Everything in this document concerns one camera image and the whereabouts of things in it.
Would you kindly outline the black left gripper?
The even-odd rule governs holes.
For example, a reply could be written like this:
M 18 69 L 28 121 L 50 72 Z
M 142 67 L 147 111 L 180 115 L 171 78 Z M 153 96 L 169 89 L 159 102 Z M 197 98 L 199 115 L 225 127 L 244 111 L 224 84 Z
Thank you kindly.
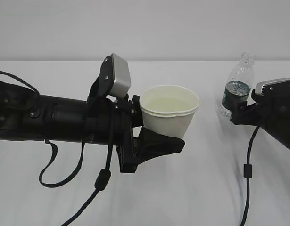
M 114 145 L 121 173 L 135 173 L 138 165 L 151 159 L 180 153 L 185 141 L 156 133 L 144 127 L 140 96 L 117 98 L 114 103 Z M 137 137 L 133 128 L 140 127 Z

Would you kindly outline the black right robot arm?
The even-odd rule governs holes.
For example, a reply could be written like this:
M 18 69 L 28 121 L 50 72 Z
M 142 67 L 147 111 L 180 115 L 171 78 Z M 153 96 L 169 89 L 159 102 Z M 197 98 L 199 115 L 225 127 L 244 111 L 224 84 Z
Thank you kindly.
M 241 102 L 232 110 L 231 122 L 235 125 L 260 126 L 265 132 L 290 150 L 290 92 L 257 95 L 255 103 Z

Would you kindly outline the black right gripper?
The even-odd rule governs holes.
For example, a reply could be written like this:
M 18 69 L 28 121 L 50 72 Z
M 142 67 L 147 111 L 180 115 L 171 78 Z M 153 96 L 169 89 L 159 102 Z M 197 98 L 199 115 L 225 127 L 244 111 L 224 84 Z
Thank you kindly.
M 247 105 L 247 101 L 235 104 L 230 118 L 234 125 L 262 123 L 268 131 L 290 132 L 290 94 L 263 97 L 253 89 L 251 99 L 254 104 Z

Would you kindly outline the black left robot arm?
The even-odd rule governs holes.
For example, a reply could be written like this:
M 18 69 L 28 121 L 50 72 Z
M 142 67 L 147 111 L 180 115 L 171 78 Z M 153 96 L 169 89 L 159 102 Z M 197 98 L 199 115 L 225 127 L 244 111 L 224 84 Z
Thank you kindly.
M 182 139 L 144 126 L 140 98 L 129 98 L 130 86 L 128 63 L 116 54 L 104 59 L 85 101 L 41 95 L 25 81 L 0 81 L 0 139 L 113 145 L 122 173 L 181 152 Z

